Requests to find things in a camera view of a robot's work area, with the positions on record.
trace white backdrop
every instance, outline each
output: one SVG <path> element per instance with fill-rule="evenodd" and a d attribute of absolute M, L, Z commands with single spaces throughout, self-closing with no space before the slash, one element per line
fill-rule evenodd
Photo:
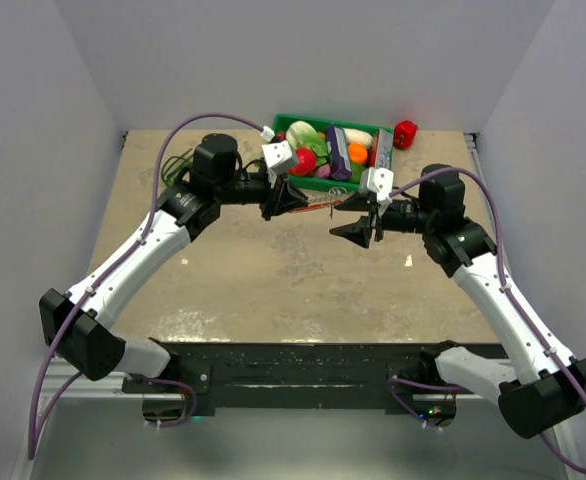
<path fill-rule="evenodd" d="M 38 299 L 86 272 L 119 134 L 49 0 L 0 0 L 0 479 L 45 346 Z"/>
<path fill-rule="evenodd" d="M 282 111 L 387 125 L 410 117 L 469 132 L 553 3 L 55 1 L 124 128 L 221 110 L 265 123 Z"/>
<path fill-rule="evenodd" d="M 555 3 L 479 146 L 516 280 L 585 357 L 586 2 Z M 586 461 L 586 414 L 574 423 Z"/>

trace green container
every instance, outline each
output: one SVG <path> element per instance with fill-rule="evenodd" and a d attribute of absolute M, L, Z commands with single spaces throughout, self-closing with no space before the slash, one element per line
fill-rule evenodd
<path fill-rule="evenodd" d="M 393 133 L 393 130 L 388 127 L 376 127 L 374 125 L 362 125 L 360 123 L 336 122 L 332 120 L 325 120 L 323 118 L 289 115 L 287 113 L 281 113 L 275 116 L 275 119 L 273 120 L 273 130 L 276 133 L 286 132 L 288 128 L 291 126 L 291 124 L 297 122 L 298 120 L 305 121 L 306 123 L 310 124 L 313 128 L 315 128 L 318 132 L 322 133 L 324 133 L 324 131 L 326 131 L 326 128 L 332 123 L 334 123 L 338 127 L 355 128 L 357 130 L 362 130 L 363 132 L 370 133 L 371 135 L 375 135 L 378 130 L 386 130 L 389 133 Z M 343 187 L 345 190 L 349 192 L 354 192 L 358 189 L 357 183 L 336 182 L 335 180 L 325 180 L 323 178 L 314 177 L 297 177 L 295 175 L 291 175 L 290 177 L 294 185 L 298 186 L 299 188 L 306 188 L 308 190 L 319 190 L 321 192 L 328 192 L 333 187 Z"/>

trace robotic arm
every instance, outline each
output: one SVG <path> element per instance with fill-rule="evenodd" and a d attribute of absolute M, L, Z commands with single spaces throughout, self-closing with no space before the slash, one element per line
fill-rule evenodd
<path fill-rule="evenodd" d="M 195 150 L 190 169 L 181 172 L 179 181 L 160 196 L 149 235 L 97 291 L 91 288 L 93 279 L 141 240 L 142 226 L 89 277 L 64 294 L 51 289 L 42 297 L 40 312 L 47 344 L 78 300 L 89 295 L 62 337 L 59 355 L 91 380 L 113 371 L 180 378 L 179 356 L 168 347 L 152 339 L 118 337 L 109 330 L 144 282 L 219 218 L 222 205 L 258 204 L 265 220 L 308 205 L 306 196 L 286 175 L 297 163 L 288 142 L 264 145 L 263 154 L 259 172 L 249 174 L 241 166 L 232 137 L 206 136 Z M 431 165 L 423 173 L 443 167 Z M 542 347 L 508 301 L 498 281 L 495 244 L 480 225 L 464 217 L 464 183 L 459 176 L 446 173 L 422 183 L 418 198 L 393 200 L 392 189 L 393 172 L 368 169 L 359 192 L 337 207 L 368 212 L 368 216 L 331 233 L 365 248 L 373 234 L 376 241 L 383 239 L 385 231 L 421 234 L 428 255 L 478 306 L 513 365 L 504 367 L 453 342 L 444 342 L 425 352 L 424 378 L 431 383 L 459 385 L 489 399 L 499 406 L 511 428 L 525 438 L 581 412 L 583 402 L 550 356 L 557 355 L 585 391 L 586 358 L 576 359 L 552 335 L 507 275 L 511 293 L 547 336 L 550 349 Z"/>

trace cabbage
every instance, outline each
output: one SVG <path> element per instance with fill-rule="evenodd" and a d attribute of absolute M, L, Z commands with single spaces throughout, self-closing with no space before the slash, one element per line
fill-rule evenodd
<path fill-rule="evenodd" d="M 329 154 L 326 141 L 311 125 L 302 120 L 291 124 L 286 131 L 286 140 L 295 149 L 308 148 L 312 150 L 316 157 L 326 157 Z"/>

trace wooden table surface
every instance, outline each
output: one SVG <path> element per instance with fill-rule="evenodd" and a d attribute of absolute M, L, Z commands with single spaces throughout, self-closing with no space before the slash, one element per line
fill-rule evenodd
<path fill-rule="evenodd" d="M 260 156 L 258 133 L 223 132 L 238 140 L 245 162 Z M 168 154 L 195 147 L 207 133 L 180 132 Z M 92 269 L 148 211 L 153 164 L 166 134 L 129 132 Z M 473 169 L 462 133 L 418 132 L 410 150 L 394 151 L 394 183 L 417 178 L 430 163 Z M 467 215 L 488 229 L 480 192 L 465 183 Z M 319 210 L 265 222 L 257 205 L 225 206 L 217 222 L 140 289 L 114 331 L 163 341 L 496 341 L 473 303 L 428 258 L 419 235 L 387 233 L 369 250 L 329 235 L 358 215 L 335 212 L 331 219 Z"/>

